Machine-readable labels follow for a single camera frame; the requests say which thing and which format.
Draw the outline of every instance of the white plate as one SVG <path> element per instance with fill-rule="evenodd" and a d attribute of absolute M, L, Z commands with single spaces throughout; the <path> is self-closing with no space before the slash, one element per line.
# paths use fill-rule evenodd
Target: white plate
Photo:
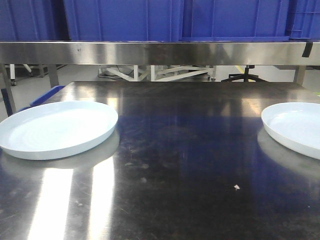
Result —
<path fill-rule="evenodd" d="M 117 112 L 93 101 L 36 106 L 0 123 L 0 147 L 17 158 L 51 160 L 87 151 L 114 131 Z"/>
<path fill-rule="evenodd" d="M 300 154 L 320 159 L 320 104 L 286 102 L 262 111 L 267 133 Z"/>

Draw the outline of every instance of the table surface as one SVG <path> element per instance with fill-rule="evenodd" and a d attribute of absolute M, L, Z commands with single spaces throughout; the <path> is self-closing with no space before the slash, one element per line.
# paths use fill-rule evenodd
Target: table surface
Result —
<path fill-rule="evenodd" d="M 0 152 L 1 240 L 320 239 L 320 162 L 276 143 L 261 121 L 272 104 L 319 103 L 310 91 L 77 81 L 48 102 L 70 100 L 113 106 L 116 131 L 60 160 Z"/>

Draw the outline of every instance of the floor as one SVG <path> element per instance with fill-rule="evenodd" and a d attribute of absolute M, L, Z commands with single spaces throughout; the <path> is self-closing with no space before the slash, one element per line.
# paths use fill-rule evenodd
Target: floor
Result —
<path fill-rule="evenodd" d="M 244 70 L 245 66 L 217 66 L 216 81 L 228 77 L 229 74 L 237 74 Z M 280 70 L 275 66 L 256 66 L 250 73 L 259 75 L 269 82 L 292 82 L 294 70 Z M 114 81 L 108 78 L 99 78 L 97 65 L 67 65 L 58 70 L 59 82 L 67 85 L 72 81 Z M 21 109 L 50 89 L 49 77 L 39 77 L 35 70 L 34 77 L 29 77 L 24 69 L 16 70 L 17 86 L 12 87 L 16 109 Z M 185 81 L 199 81 L 199 77 L 185 79 Z M 307 70 L 303 87 L 312 92 L 320 92 L 320 70 Z M 4 102 L 0 98 L 0 121 L 7 118 Z"/>

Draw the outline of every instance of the metal shelf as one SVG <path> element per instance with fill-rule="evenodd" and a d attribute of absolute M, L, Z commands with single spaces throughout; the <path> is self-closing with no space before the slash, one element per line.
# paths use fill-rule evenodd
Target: metal shelf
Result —
<path fill-rule="evenodd" d="M 320 42 L 0 42 L 0 63 L 306 66 L 320 65 Z"/>

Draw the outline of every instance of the blue plastic crate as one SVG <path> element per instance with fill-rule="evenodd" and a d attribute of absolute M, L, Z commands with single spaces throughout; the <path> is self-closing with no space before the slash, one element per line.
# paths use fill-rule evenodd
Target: blue plastic crate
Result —
<path fill-rule="evenodd" d="M 290 0 L 286 28 L 293 40 L 320 40 L 320 0 Z"/>
<path fill-rule="evenodd" d="M 0 0 L 0 41 L 68 39 L 63 0 Z"/>
<path fill-rule="evenodd" d="M 64 0 L 74 41 L 163 41 L 182 37 L 184 0 Z"/>
<path fill-rule="evenodd" d="M 183 41 L 281 42 L 289 0 L 185 0 Z"/>

